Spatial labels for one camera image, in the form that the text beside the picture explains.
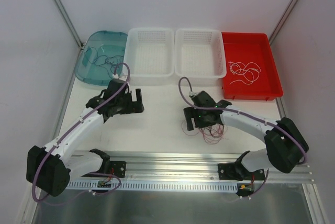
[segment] teal bin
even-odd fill
[[[84,83],[107,86],[115,67],[123,62],[127,34],[98,31],[90,36],[75,67],[75,76]]]

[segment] white plastic bin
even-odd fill
[[[176,74],[187,76],[193,85],[221,84],[227,73],[224,43],[218,30],[177,30],[175,55]]]
[[[124,62],[130,68],[130,84],[164,84],[174,73],[174,31],[166,28],[134,28],[128,33]]]

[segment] white string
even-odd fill
[[[256,65],[257,69],[256,68],[250,68],[250,67],[248,68],[249,64]],[[255,82],[260,77],[260,72],[261,72],[261,68],[258,66],[258,64],[254,63],[254,62],[250,62],[247,65],[245,65],[242,62],[236,62],[236,63],[229,62],[229,69],[230,69],[230,72],[233,75],[241,75],[247,81],[247,82],[245,82],[244,80],[237,79],[237,80],[232,81],[230,84],[232,84],[234,82],[237,82],[237,81],[241,81],[242,83],[244,83],[246,85],[251,85],[251,84],[253,84],[253,82]],[[246,73],[250,73],[252,75],[252,79],[248,79],[245,75]]]

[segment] perforated white strip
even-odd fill
[[[117,182],[112,182],[111,188],[114,188],[117,184]],[[109,188],[98,187],[98,180],[76,180],[70,181],[67,189],[108,190]],[[236,193],[237,184],[223,182],[125,181],[122,182],[118,190]]]

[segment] white tabletop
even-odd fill
[[[181,125],[185,120],[183,108],[188,105],[179,95],[177,85],[131,86],[133,98],[135,88],[142,89],[144,112],[109,118],[101,128],[87,136],[78,150],[216,154],[243,153],[265,147],[260,140],[233,127],[228,127],[224,139],[214,145],[207,144],[201,134],[187,136]],[[103,89],[75,80],[61,133],[80,115],[87,101]],[[188,88],[183,90],[188,95]],[[193,87],[195,92],[202,90],[215,101],[223,99],[220,87]],[[275,101],[233,101],[233,104],[262,117],[280,118]]]

